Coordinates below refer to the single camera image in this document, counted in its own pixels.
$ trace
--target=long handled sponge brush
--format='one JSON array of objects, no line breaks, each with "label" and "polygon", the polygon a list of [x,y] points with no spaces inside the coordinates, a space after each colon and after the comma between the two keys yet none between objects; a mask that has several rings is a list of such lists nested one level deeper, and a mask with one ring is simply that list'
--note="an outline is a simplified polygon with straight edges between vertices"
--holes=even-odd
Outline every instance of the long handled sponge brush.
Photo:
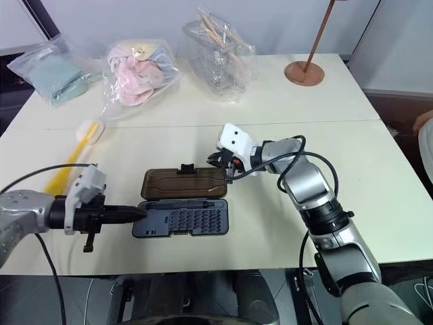
[{"label": "long handled sponge brush", "polygon": [[[78,144],[65,163],[75,163],[85,146],[88,144],[94,144],[99,139],[103,131],[104,123],[101,120],[85,120],[76,130]],[[44,193],[51,195],[62,194],[66,184],[68,183],[71,168],[72,167],[66,167],[60,169],[45,186]]]}]

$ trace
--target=brown translucent lid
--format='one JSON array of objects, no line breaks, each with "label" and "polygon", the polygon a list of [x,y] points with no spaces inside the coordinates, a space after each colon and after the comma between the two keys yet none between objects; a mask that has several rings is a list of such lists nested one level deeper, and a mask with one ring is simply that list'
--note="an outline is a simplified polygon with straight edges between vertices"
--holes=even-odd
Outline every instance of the brown translucent lid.
[{"label": "brown translucent lid", "polygon": [[216,167],[149,169],[143,181],[141,196],[146,200],[175,198],[221,198],[227,193],[223,170]]}]

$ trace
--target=yellow handle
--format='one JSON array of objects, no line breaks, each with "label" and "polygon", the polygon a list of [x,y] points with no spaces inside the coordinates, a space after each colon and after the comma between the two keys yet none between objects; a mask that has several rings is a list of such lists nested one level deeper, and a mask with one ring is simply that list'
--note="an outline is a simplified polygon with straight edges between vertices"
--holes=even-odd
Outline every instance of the yellow handle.
[{"label": "yellow handle", "polygon": [[[69,156],[68,160],[66,161],[66,164],[73,164],[75,163],[81,152],[83,151],[84,147],[86,146],[89,139],[92,137],[92,135],[97,130],[97,123],[93,123],[91,127],[89,128],[86,136],[84,139],[82,139],[77,145],[74,150],[74,152]],[[49,183],[45,186],[44,193],[51,194],[51,195],[60,195],[62,194],[64,188],[66,187],[66,184],[68,183],[69,174],[72,167],[65,167],[60,169],[53,178],[49,181]]]}]

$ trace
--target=clear plastic bag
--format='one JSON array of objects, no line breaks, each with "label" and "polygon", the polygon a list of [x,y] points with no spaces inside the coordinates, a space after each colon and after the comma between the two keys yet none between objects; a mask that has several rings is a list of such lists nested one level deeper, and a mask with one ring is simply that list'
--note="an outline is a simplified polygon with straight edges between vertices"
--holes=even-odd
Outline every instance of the clear plastic bag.
[{"label": "clear plastic bag", "polygon": [[30,83],[50,106],[81,95],[102,76],[100,64],[64,35],[27,51],[7,67]]},{"label": "clear plastic bag", "polygon": [[198,17],[182,28],[188,64],[215,94],[236,102],[256,78],[255,47],[222,18],[201,8]]},{"label": "clear plastic bag", "polygon": [[155,104],[180,78],[166,42],[149,39],[118,42],[106,56],[103,115],[117,118],[138,111],[144,104]]}]

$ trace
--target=screwdriver bit case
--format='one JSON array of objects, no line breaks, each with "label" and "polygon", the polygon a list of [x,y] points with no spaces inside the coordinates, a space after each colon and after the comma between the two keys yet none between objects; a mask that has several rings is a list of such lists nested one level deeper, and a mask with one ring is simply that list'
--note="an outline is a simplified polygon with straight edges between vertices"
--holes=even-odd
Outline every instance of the screwdriver bit case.
[{"label": "screwdriver bit case", "polygon": [[224,170],[194,168],[150,169],[146,172],[139,208],[147,217],[134,223],[137,238],[172,234],[223,235],[229,230]]}]

